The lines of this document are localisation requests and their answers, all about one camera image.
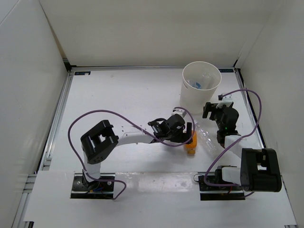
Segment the orange plastic bottle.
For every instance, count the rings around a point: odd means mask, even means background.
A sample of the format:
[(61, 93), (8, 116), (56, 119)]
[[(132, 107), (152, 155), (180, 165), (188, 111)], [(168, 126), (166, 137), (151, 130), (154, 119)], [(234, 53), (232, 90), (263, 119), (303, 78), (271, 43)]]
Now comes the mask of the orange plastic bottle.
[(194, 131), (192, 142), (190, 144), (186, 144), (184, 146), (185, 151), (187, 152), (187, 155), (194, 156), (196, 153), (196, 147), (197, 147), (197, 133), (196, 133), (196, 131)]

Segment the clear plastic bottle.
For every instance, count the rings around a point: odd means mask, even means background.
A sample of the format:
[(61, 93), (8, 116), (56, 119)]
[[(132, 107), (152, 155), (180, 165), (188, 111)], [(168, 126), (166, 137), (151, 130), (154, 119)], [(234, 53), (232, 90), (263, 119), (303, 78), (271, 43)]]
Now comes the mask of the clear plastic bottle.
[(194, 121), (194, 123), (195, 123), (197, 138), (200, 145), (204, 148), (206, 152), (214, 153), (216, 151), (216, 147), (212, 142), (208, 131), (205, 130), (198, 121)]

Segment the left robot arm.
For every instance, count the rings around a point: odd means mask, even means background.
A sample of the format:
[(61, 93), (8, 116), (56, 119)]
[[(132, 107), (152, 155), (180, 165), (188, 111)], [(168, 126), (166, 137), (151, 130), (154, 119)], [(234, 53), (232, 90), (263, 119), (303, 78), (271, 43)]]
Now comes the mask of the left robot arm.
[(192, 143), (193, 122), (185, 122), (180, 114), (168, 119), (158, 118), (147, 124), (114, 127), (108, 120), (102, 120), (80, 139), (85, 156), (83, 183), (95, 190), (100, 184), (100, 167), (110, 153), (118, 146), (127, 144), (153, 144), (171, 142), (170, 146)]

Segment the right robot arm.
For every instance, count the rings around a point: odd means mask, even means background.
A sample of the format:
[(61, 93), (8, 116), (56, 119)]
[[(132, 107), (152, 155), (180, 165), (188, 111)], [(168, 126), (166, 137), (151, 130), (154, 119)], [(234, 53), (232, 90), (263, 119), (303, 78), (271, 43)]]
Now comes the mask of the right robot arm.
[(233, 105), (207, 102), (202, 117), (216, 122), (218, 143), (225, 151), (230, 150), (241, 159), (240, 167), (219, 166), (212, 182), (204, 175), (206, 185), (219, 190), (232, 186), (250, 192), (281, 190), (282, 180), (276, 151), (271, 148), (254, 149), (245, 143), (245, 138), (236, 130), (239, 114)]

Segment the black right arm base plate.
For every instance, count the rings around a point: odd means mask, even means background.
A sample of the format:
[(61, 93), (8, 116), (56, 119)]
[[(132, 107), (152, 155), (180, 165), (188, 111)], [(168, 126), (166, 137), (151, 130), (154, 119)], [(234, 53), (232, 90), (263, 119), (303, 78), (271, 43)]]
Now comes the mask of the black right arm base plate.
[(201, 201), (245, 200), (245, 194), (241, 187), (217, 187), (207, 185), (204, 182), (203, 173), (196, 173), (193, 176), (193, 181), (199, 185)]

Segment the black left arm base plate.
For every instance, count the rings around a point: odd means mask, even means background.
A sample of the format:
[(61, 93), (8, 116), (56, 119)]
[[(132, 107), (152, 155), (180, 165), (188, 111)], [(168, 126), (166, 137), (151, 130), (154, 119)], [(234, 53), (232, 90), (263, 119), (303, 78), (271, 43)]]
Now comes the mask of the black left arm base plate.
[(74, 175), (70, 198), (71, 199), (93, 199), (93, 200), (111, 200), (114, 197), (114, 173), (101, 173), (103, 182), (93, 181), (87, 183), (82, 173)]

